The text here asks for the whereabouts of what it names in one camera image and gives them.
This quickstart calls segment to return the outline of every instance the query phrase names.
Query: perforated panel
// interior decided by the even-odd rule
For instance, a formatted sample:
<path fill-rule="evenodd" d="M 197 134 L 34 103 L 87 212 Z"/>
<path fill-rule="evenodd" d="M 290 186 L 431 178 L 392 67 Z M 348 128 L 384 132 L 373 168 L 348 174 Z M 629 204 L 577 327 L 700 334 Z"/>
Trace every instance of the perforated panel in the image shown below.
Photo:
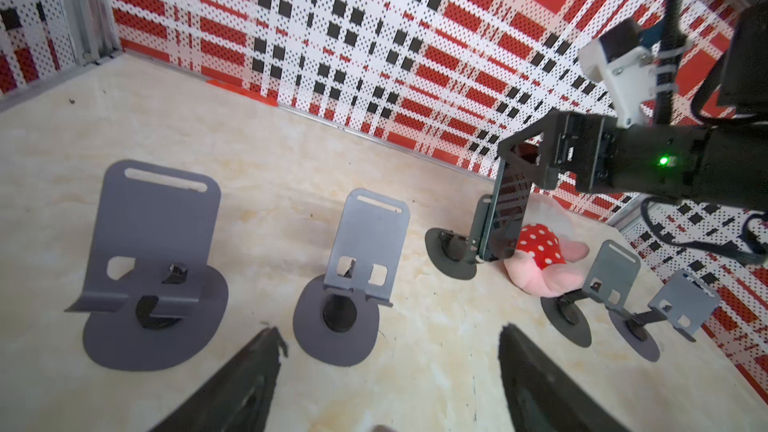
<path fill-rule="evenodd" d="M 659 224 L 662 235 L 669 234 L 676 242 L 699 240 L 748 250 L 741 240 L 741 228 L 751 213 L 686 201 L 679 207 L 661 206 L 650 217 Z M 768 224 L 753 221 L 751 230 L 761 242 L 768 242 Z M 624 236 L 662 280 L 685 268 L 717 290 L 722 302 L 703 329 L 742 374 L 749 375 L 747 379 L 768 402 L 768 269 L 670 247 L 651 235 L 644 222 Z"/>
<path fill-rule="evenodd" d="M 62 0 L 0 0 L 0 92 L 75 65 Z"/>
<path fill-rule="evenodd" d="M 552 108 L 610 114 L 576 53 L 664 0 L 112 0 L 124 47 L 201 72 L 477 173 L 496 145 Z M 676 122 L 733 34 L 725 0 L 685 0 L 694 39 Z M 715 115 L 714 101 L 705 110 Z M 553 195 L 607 220 L 630 196 Z"/>

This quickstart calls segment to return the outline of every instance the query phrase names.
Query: tabletop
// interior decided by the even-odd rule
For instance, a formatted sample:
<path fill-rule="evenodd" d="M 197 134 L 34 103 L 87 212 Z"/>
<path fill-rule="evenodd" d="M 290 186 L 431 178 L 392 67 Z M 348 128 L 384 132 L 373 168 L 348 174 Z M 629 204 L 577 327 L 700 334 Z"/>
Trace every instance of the tabletop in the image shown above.
<path fill-rule="evenodd" d="M 222 197 L 208 263 L 229 286 L 216 335 L 192 359 L 155 372 L 102 368 L 83 350 L 82 289 L 106 168 L 122 158 L 216 180 Z M 640 358 L 604 307 L 580 303 L 579 348 L 499 263 L 456 281 L 430 263 L 431 227 L 468 232 L 492 183 L 121 56 L 0 114 L 0 427 L 146 430 L 266 326 L 289 346 L 268 430 L 511 430 L 497 360 L 517 325 L 630 430 L 765 430 L 768 408 L 702 332 L 685 341 L 651 324 L 661 358 Z M 314 360 L 293 336 L 296 301 L 323 274 L 347 195 L 368 188 L 410 209 L 392 308 L 380 308 L 370 356 L 351 368 Z M 615 228 L 573 216 L 591 254 Z M 661 287 L 643 266 L 627 308 Z"/>

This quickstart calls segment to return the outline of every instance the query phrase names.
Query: plush toy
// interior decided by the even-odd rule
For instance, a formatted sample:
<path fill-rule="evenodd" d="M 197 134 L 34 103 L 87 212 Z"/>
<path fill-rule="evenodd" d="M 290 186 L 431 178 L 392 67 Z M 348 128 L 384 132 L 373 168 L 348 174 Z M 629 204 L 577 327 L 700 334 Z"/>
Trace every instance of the plush toy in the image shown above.
<path fill-rule="evenodd" d="M 589 255 L 589 246 L 574 238 L 568 212 L 552 197 L 531 194 L 517 247 L 504 260 L 512 282 L 536 297 L 557 297 L 580 288 L 586 272 L 568 262 Z"/>

